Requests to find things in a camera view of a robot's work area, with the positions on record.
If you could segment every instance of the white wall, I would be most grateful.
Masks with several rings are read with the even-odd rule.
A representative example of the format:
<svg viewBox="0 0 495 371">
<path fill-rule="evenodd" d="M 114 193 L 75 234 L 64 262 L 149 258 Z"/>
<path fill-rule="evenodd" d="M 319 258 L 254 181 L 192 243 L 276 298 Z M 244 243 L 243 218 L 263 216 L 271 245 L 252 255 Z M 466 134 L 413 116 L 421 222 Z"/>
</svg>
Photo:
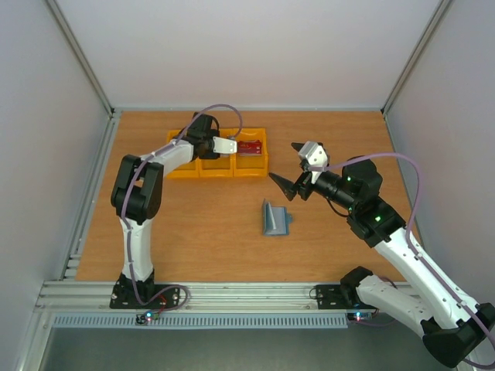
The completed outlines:
<svg viewBox="0 0 495 371">
<path fill-rule="evenodd" d="M 492 0 L 455 0 L 388 118 L 396 150 L 425 172 L 418 224 L 428 251 L 495 304 L 494 14 Z"/>
<path fill-rule="evenodd" d="M 105 112 L 41 0 L 0 2 L 0 346 L 13 369 L 67 251 Z"/>
<path fill-rule="evenodd" d="M 438 0 L 59 0 L 115 107 L 381 108 Z"/>
</svg>

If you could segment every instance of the gray floor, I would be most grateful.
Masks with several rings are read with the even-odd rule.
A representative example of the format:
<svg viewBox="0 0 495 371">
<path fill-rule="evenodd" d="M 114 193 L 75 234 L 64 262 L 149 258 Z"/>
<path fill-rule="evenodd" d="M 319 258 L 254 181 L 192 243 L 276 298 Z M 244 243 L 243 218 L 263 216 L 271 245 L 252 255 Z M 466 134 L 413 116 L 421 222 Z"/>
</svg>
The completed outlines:
<svg viewBox="0 0 495 371">
<path fill-rule="evenodd" d="M 44 371 L 438 371 L 400 324 L 334 330 L 56 328 Z"/>
</svg>

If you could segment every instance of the aluminum frame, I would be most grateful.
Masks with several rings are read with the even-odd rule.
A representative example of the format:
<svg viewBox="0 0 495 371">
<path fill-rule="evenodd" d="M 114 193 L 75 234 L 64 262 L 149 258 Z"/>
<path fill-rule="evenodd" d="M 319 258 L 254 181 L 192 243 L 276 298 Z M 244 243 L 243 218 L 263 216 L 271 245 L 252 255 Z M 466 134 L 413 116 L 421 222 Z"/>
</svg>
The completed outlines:
<svg viewBox="0 0 495 371">
<path fill-rule="evenodd" d="M 71 267 L 71 258 L 79 255 L 83 250 L 84 243 L 86 242 L 87 232 L 93 216 L 94 207 L 96 206 L 97 196 L 100 191 L 101 182 L 105 169 L 107 167 L 108 158 L 110 157 L 111 149 L 117 134 L 118 123 L 120 122 L 120 111 L 115 111 L 108 119 L 100 144 L 98 145 L 97 154 L 94 162 L 91 166 L 90 174 L 87 184 L 85 186 L 85 192 L 80 204 L 79 211 L 77 212 L 77 219 L 72 228 L 72 234 L 70 237 L 69 246 L 67 249 L 66 259 L 63 261 L 63 266 L 59 270 L 59 279 L 63 280 L 67 277 L 67 271 L 73 268 L 70 273 L 72 277 L 75 277 L 75 270 Z"/>
<path fill-rule="evenodd" d="M 65 37 L 67 43 L 69 44 L 69 47 L 72 49 L 77 61 L 83 68 L 83 71 L 86 73 L 86 76 L 93 86 L 94 91 L 100 98 L 104 109 L 107 111 L 108 115 L 112 115 L 114 108 L 111 106 L 110 101 L 107 98 L 107 94 L 104 92 L 103 87 L 101 87 L 98 78 L 91 68 L 91 65 L 87 61 L 86 56 L 84 55 L 84 52 L 81 49 L 76 36 L 73 34 L 69 23 L 65 19 L 65 16 L 63 15 L 62 9 L 59 7 L 57 0 L 45 0 L 45 3 L 52 13 L 56 24 L 59 26 L 62 35 Z"/>
<path fill-rule="evenodd" d="M 445 18 L 453 2 L 454 0 L 440 0 L 435 11 L 433 12 L 432 17 L 429 19 L 428 24 L 425 27 L 425 31 L 423 31 L 421 37 L 419 38 L 419 41 L 416 43 L 416 46 L 413 49 L 412 54 L 409 56 L 409 59 L 406 62 L 401 75 L 399 76 L 387 100 L 385 101 L 385 104 L 381 110 L 384 114 L 387 114 L 392 108 L 392 105 L 394 104 L 399 93 L 401 92 L 413 69 L 415 68 L 416 63 L 419 61 L 421 55 L 426 50 L 426 47 L 430 43 L 433 35 L 435 34 L 435 31 L 440 26 L 440 23 Z"/>
<path fill-rule="evenodd" d="M 328 314 L 334 317 L 347 313 L 342 310 L 318 310 L 316 300 L 310 298 L 312 288 L 319 282 L 307 283 L 191 283 L 184 282 L 191 290 L 191 299 L 187 305 L 174 312 L 181 314 L 216 314 L 229 317 L 232 314 L 270 314 L 283 317 L 287 314 L 300 314 L 305 318 L 321 318 Z M 108 307 L 113 288 L 111 282 L 72 282 L 47 281 L 43 284 L 35 311 L 26 334 L 24 348 L 19 358 L 18 371 L 39 370 L 48 339 L 59 314 L 80 314 L 88 316 L 94 313 L 115 314 L 120 318 L 123 313 L 141 313 L 139 310 L 115 311 Z M 415 291 L 407 283 L 398 283 L 398 288 L 412 296 Z M 144 331 L 160 328 L 144 328 Z M 474 369 L 460 364 L 459 371 Z"/>
</svg>

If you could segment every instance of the orange tray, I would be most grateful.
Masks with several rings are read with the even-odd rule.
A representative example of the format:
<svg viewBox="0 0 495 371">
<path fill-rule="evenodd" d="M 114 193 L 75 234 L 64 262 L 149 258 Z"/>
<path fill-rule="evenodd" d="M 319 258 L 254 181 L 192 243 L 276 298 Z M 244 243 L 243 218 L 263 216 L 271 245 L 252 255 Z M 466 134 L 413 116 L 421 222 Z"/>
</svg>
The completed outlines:
<svg viewBox="0 0 495 371">
<path fill-rule="evenodd" d="M 171 130 L 167 134 L 167 142 L 180 133 L 180 130 Z M 220 136 L 226 138 L 237 133 L 237 129 L 220 129 Z M 168 179 L 191 178 L 232 178 L 255 177 L 268 175 L 268 150 L 266 145 L 266 131 L 263 128 L 245 128 L 236 137 L 237 141 L 261 141 L 260 156 L 240 156 L 239 154 L 222 156 L 216 160 L 196 159 L 189 164 L 182 165 L 167 175 Z"/>
</svg>

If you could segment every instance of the red object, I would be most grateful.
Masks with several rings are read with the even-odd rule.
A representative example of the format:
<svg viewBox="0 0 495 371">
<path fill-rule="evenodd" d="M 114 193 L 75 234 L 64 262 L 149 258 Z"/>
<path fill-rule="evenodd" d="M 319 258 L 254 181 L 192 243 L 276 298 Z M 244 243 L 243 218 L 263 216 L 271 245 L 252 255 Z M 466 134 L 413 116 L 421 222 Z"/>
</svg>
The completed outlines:
<svg viewBox="0 0 495 371">
<path fill-rule="evenodd" d="M 237 153 L 241 156 L 261 156 L 261 141 L 238 141 Z"/>
<path fill-rule="evenodd" d="M 163 297 L 163 295 L 160 295 L 159 298 L 162 300 L 162 307 L 160 308 L 160 311 L 158 314 L 160 315 L 163 312 L 163 309 L 165 309 L 165 306 L 167 305 L 167 299 Z"/>
</svg>

